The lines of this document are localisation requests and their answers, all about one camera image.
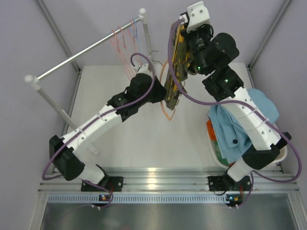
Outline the green white patterned trousers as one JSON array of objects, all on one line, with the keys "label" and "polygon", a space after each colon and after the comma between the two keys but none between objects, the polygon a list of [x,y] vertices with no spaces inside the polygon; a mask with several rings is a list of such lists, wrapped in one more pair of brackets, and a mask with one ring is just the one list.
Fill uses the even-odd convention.
[{"label": "green white patterned trousers", "polygon": [[226,158],[223,158],[222,155],[221,155],[221,152],[220,152],[220,149],[219,149],[219,146],[218,146],[218,142],[217,141],[211,141],[212,143],[212,147],[213,147],[213,151],[216,155],[216,158],[217,160],[224,166],[228,166],[228,161]]}]

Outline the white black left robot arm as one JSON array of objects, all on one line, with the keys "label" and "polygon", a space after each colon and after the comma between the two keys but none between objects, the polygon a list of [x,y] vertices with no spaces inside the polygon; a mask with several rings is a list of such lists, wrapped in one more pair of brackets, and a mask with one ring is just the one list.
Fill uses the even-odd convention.
[{"label": "white black left robot arm", "polygon": [[53,136],[49,141],[52,163],[67,181],[87,181],[97,190],[108,186],[109,175],[98,164],[82,161],[85,150],[108,130],[135,115],[146,103],[159,103],[166,96],[166,89],[158,78],[138,73],[130,85],[114,95],[104,107],[79,128],[62,136]]}]

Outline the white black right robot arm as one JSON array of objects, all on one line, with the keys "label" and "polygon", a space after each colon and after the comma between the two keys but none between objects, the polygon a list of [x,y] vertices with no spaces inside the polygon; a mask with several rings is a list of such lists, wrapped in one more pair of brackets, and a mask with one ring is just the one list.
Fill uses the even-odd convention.
[{"label": "white black right robot arm", "polygon": [[213,34],[213,27],[204,23],[190,29],[185,23],[181,35],[193,57],[193,68],[205,75],[202,81],[207,92],[242,126],[252,145],[224,174],[224,185],[235,190],[241,180],[254,170],[272,163],[280,150],[289,144],[291,135],[277,132],[249,96],[243,81],[229,64],[239,55],[234,38],[227,33]]}]

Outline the light blue trousers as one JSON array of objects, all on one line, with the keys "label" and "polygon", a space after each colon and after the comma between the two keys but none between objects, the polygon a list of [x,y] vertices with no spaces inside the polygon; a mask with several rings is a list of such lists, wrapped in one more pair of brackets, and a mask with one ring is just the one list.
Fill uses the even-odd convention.
[{"label": "light blue trousers", "polygon": [[[264,117],[273,124],[279,118],[274,103],[257,89],[248,89],[248,94]],[[237,119],[221,105],[209,109],[208,118],[217,138],[222,159],[228,163],[237,161],[252,145],[252,142]]]}]

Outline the orange trousers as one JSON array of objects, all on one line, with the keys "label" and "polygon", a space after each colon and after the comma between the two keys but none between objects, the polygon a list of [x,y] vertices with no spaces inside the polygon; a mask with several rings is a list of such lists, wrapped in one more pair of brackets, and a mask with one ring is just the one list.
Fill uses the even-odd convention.
[{"label": "orange trousers", "polygon": [[229,165],[228,166],[224,166],[222,165],[216,158],[216,155],[213,151],[213,147],[212,147],[212,143],[211,141],[217,141],[217,138],[216,138],[216,135],[215,135],[215,132],[214,132],[214,129],[213,129],[213,126],[212,126],[212,122],[211,120],[208,120],[206,122],[206,125],[207,125],[207,138],[208,138],[208,142],[209,142],[209,147],[210,147],[210,151],[211,151],[211,154],[213,156],[213,159],[215,160],[215,162],[222,168],[225,168],[227,169],[228,167],[232,166],[233,163],[228,163]]}]

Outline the blue wire hanger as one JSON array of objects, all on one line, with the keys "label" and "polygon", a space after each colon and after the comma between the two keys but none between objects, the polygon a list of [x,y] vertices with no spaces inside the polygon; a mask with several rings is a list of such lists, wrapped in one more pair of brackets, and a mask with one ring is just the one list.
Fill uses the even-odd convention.
[{"label": "blue wire hanger", "polygon": [[132,19],[131,20],[131,26],[132,26],[132,31],[133,31],[133,37],[135,40],[138,40],[138,29],[136,26],[136,20]]}]

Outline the pink hanger with orange trousers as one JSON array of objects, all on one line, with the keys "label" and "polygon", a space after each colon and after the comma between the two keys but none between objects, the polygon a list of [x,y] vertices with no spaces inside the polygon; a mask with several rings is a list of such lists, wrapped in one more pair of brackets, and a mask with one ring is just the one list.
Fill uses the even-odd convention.
[{"label": "pink hanger with orange trousers", "polygon": [[128,39],[129,39],[129,45],[130,45],[130,51],[131,53],[138,53],[139,52],[139,45],[138,41],[134,39],[133,37],[133,31],[131,26],[131,19],[130,19],[130,26],[127,29]]}]

